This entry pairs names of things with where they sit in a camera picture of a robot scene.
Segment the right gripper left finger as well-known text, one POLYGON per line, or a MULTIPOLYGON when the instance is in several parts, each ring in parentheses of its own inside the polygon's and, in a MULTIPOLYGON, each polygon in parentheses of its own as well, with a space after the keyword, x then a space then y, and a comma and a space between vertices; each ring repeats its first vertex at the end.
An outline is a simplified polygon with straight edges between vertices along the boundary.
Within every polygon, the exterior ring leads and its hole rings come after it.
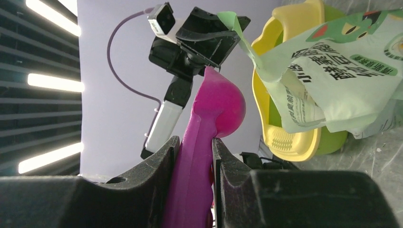
POLYGON ((179 150, 171 137, 156 153, 105 183, 81 176, 2 177, 3 228, 158 228, 179 150))

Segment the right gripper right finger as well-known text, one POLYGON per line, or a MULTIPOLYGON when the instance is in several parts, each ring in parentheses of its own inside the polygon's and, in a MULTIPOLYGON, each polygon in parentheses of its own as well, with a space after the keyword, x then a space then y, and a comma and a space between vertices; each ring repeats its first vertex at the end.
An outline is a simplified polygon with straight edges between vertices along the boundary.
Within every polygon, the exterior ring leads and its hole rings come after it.
POLYGON ((378 185, 355 171, 253 170, 212 141, 218 228, 397 228, 378 185))

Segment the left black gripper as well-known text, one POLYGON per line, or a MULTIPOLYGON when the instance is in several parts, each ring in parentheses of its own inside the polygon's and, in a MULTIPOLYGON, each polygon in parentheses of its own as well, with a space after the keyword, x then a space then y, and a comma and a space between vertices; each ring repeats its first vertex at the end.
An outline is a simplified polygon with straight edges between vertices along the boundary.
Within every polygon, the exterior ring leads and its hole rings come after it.
POLYGON ((149 61, 183 79, 204 76, 206 67, 220 67, 239 43, 237 32, 216 14, 194 7, 176 32, 177 42, 154 37, 149 61))

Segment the magenta plastic scoop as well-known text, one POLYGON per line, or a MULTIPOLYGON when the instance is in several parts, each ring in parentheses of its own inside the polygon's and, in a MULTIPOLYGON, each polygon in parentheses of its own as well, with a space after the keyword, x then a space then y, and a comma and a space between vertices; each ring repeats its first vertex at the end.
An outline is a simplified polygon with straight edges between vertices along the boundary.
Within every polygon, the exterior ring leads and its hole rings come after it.
POLYGON ((212 227, 212 140, 235 132, 245 114, 239 88, 213 67, 205 68, 175 161, 161 227, 212 227))

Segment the green cat litter bag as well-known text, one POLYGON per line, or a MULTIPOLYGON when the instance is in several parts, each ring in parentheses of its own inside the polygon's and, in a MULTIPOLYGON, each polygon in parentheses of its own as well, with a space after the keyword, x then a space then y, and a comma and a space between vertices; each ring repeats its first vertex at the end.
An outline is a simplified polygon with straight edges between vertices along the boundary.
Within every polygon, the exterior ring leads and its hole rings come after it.
POLYGON ((355 13, 264 54, 244 39, 288 133, 325 126, 365 138, 403 125, 403 11, 355 13))

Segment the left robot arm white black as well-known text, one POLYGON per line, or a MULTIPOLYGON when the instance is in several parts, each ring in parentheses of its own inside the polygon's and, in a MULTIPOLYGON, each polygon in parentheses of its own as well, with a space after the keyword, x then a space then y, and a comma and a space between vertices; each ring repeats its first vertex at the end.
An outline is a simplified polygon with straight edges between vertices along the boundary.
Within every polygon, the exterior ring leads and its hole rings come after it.
POLYGON ((170 3, 157 5, 148 15, 155 33, 149 61, 173 75, 141 153, 143 159, 171 137, 187 105, 193 78, 206 67, 220 68, 240 41, 216 14, 194 7, 186 19, 175 19, 170 3))

